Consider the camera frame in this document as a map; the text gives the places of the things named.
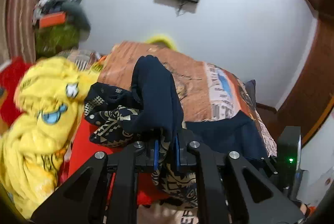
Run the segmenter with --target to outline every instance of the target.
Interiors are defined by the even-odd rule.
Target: clothes pile
[[[84,99],[98,75],[54,57],[32,66],[16,88],[15,104],[24,113],[0,138],[0,181],[24,217],[57,187]]]
[[[32,24],[35,27],[38,57],[51,57],[62,50],[77,47],[80,32],[91,26],[80,6],[81,0],[39,0]]]
[[[181,200],[186,208],[198,206],[195,174],[178,172],[173,151],[183,110],[171,72],[156,57],[138,59],[131,91],[103,83],[91,86],[85,99],[85,119],[99,126],[90,141],[107,147],[159,137],[159,165],[151,174],[153,184]],[[214,151],[235,150],[258,160],[268,156],[254,121],[242,111],[230,119],[186,122],[186,126]]]

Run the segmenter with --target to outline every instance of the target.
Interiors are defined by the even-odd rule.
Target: yellow blanket
[[[99,73],[55,57],[31,67],[15,92],[21,115],[0,138],[0,181],[25,218],[53,193],[57,172]]]

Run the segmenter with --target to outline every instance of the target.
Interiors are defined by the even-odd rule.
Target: navy blue fabric
[[[136,109],[136,113],[129,113],[129,108]],[[112,114],[105,116],[106,111],[112,111]],[[151,129],[159,129],[159,132],[162,129],[164,145],[161,144],[160,151],[165,150],[163,154],[166,154],[166,146],[173,146],[174,137],[182,127],[183,110],[172,74],[156,57],[148,55],[138,59],[132,75],[131,91],[103,83],[91,86],[85,99],[85,119],[99,125],[97,122],[105,123],[115,113],[118,125],[126,133],[148,135],[152,133]],[[130,117],[125,119],[124,115],[128,114]],[[106,129],[106,125],[100,128],[100,132],[96,131],[98,135]]]
[[[198,141],[213,151],[228,153],[236,151],[245,157],[261,159],[268,157],[267,150],[254,121],[239,111],[233,118],[220,121],[186,122]]]

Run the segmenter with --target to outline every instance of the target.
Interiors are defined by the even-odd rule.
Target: clothing
[[[186,122],[186,127],[198,137],[197,141],[207,144],[213,151],[236,151],[258,160],[268,157],[254,121],[242,111],[220,121]]]
[[[122,150],[121,147],[106,147],[94,144],[89,141],[89,136],[97,129],[97,126],[90,124],[86,120],[81,120],[80,126],[73,142],[70,170],[68,175],[75,173],[92,155],[98,151],[112,154]],[[138,194],[137,204],[149,205],[154,201],[166,199],[169,196],[157,189],[152,182],[151,174],[138,174]]]
[[[79,30],[69,22],[35,29],[36,54],[39,57],[52,57],[59,51],[77,48],[80,40]]]
[[[16,89],[22,114],[0,139],[0,181],[29,218],[55,190],[57,173],[98,72],[79,72],[61,57],[32,66]]]
[[[140,57],[133,71],[131,89],[102,83],[91,87],[85,99],[85,119],[93,125],[101,124],[92,136],[96,137],[96,143],[100,138],[100,144],[111,147],[158,136],[159,163],[152,173],[153,184],[196,207],[195,175],[189,178],[188,174],[171,170],[173,156],[167,160],[167,152],[172,151],[183,121],[171,73],[156,57]]]
[[[16,57],[13,61],[0,72],[0,86],[7,91],[7,97],[0,107],[0,115],[8,126],[22,114],[14,104],[14,93],[25,72],[31,64],[23,62],[21,57]]]
[[[180,132],[183,112],[171,73],[156,57],[140,57],[134,67],[131,89],[127,91],[102,83],[91,87],[85,99],[85,119],[100,128],[94,131],[90,140],[118,147],[136,140],[160,137],[159,166],[152,174],[153,183],[181,200],[184,207],[197,207],[195,173],[178,172],[176,168],[173,138]],[[224,152],[233,149],[248,152],[246,142],[253,142],[254,150],[259,151],[249,149],[252,153],[249,157],[267,157],[254,122],[242,112],[230,120],[206,122],[205,125],[204,122],[195,123],[204,126],[200,128],[199,133],[203,134],[200,137],[206,137],[207,127],[212,133],[207,141],[210,145],[216,142]]]

